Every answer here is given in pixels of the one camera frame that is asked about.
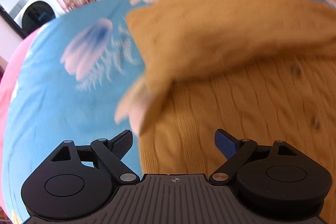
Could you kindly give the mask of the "white washing machine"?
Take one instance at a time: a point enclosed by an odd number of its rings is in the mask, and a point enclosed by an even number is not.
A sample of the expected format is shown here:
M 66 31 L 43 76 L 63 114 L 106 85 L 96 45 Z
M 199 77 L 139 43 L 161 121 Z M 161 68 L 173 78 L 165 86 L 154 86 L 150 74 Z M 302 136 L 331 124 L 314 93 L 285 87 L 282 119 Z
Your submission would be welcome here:
M 57 0 L 20 0 L 10 11 L 15 23 L 28 35 L 65 14 Z

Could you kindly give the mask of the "mustard cable-knit cardigan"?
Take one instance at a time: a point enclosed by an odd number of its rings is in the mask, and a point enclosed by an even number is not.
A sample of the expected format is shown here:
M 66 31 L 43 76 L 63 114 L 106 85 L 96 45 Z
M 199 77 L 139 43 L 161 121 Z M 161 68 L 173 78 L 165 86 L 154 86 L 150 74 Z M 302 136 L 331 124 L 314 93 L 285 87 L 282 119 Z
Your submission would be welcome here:
M 335 9 L 313 0 L 158 0 L 126 17 L 150 105 L 145 173 L 211 174 L 221 128 L 287 141 L 335 174 Z

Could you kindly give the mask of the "pink blanket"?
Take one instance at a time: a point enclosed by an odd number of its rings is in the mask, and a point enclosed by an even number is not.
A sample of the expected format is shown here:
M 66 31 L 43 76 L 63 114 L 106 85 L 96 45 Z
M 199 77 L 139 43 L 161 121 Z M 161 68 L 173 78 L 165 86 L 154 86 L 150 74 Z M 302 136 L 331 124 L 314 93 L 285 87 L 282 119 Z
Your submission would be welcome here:
M 66 75 L 59 59 L 79 33 L 37 29 L 20 43 L 1 80 L 1 207 L 14 222 L 29 218 L 21 188 L 59 140 L 46 139 L 56 117 L 51 72 Z

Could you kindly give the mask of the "blue floral bed sheet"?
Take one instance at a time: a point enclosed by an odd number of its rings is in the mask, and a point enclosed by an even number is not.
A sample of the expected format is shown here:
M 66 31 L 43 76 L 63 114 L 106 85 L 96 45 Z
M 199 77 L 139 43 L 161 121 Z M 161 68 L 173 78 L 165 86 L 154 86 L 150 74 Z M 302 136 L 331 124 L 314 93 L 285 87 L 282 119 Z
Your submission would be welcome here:
M 113 113 L 124 92 L 145 65 L 126 26 L 126 14 L 156 0 L 102 0 L 46 24 L 53 35 L 80 30 L 64 49 L 59 63 L 66 75 L 51 72 L 50 108 L 56 112 L 47 128 L 47 140 L 56 146 L 71 139 L 87 145 L 112 138 L 130 124 L 116 124 Z M 173 88 L 190 96 L 186 107 L 169 101 L 173 124 L 183 133 L 155 134 L 152 156 L 157 173 L 210 174 L 224 162 L 214 145 L 221 127 L 237 137 L 248 136 L 268 144 L 285 139 L 335 173 L 335 63 L 278 60 L 257 63 L 224 80 L 214 79 L 227 98 L 209 96 L 186 85 Z

